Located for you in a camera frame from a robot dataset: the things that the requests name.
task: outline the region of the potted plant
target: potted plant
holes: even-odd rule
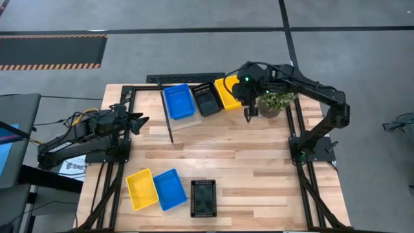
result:
[[[289,94],[276,94],[267,93],[260,96],[257,103],[257,109],[260,115],[266,118],[274,118],[279,113],[289,106],[290,102],[295,99],[293,93]]]

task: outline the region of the black tray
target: black tray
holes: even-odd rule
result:
[[[224,108],[219,93],[212,82],[192,87],[191,92],[203,117],[218,113]]]
[[[215,180],[191,181],[191,217],[217,217]]]

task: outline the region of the wooden tabletop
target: wooden tabletop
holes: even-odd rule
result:
[[[121,88],[122,84],[107,85],[102,109],[119,102]],[[305,126],[311,129],[323,118],[320,104],[304,96],[300,102]],[[160,91],[138,91],[134,112],[144,113],[149,121],[140,135],[131,136],[115,231],[307,229],[300,184],[290,159],[286,112],[272,119],[259,116],[247,123],[242,109],[223,110],[202,118],[201,124],[173,131],[173,144]],[[299,133],[295,111],[293,117]],[[326,162],[314,162],[314,167],[322,199],[342,223],[349,225],[336,171]],[[125,177],[145,168],[154,176],[175,168],[188,197],[191,180],[215,179],[217,217],[191,218],[190,199],[165,212],[159,203],[134,211]],[[99,169],[100,164],[87,168],[77,212],[80,223],[91,210]],[[96,203],[102,194],[105,170]],[[318,225],[315,204],[309,199],[314,225]],[[106,208],[104,226],[109,224],[111,203]]]

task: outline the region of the yellow bin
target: yellow bin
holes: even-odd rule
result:
[[[221,101],[223,102],[223,106],[226,110],[236,109],[238,107],[241,107],[241,102],[236,100],[227,90],[224,88],[223,83],[224,78],[220,78],[218,80],[215,80],[215,87],[217,88],[219,92],[219,96],[221,98]],[[237,79],[237,75],[229,76],[226,78],[226,86],[227,88],[232,91],[232,87],[235,83],[239,83],[239,80]]]
[[[127,177],[127,185],[134,210],[139,210],[158,201],[157,189],[155,189],[153,176],[149,169]]]

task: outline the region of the plastic tray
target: plastic tray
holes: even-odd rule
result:
[[[226,110],[236,109],[241,107],[241,102],[236,100],[225,88],[223,83],[224,78],[220,78],[214,81],[215,86],[219,92],[221,101]],[[231,91],[235,83],[239,83],[237,75],[229,76],[226,78],[226,86]]]
[[[192,116],[195,112],[193,98],[187,84],[164,89],[169,117],[174,120]]]
[[[158,201],[157,190],[149,169],[127,177],[127,185],[134,210],[139,210]]]
[[[219,93],[212,82],[192,87],[191,92],[203,117],[218,113],[224,108]]]
[[[215,180],[191,181],[191,217],[217,217]]]
[[[175,169],[154,177],[154,183],[163,211],[187,201],[186,192]]]

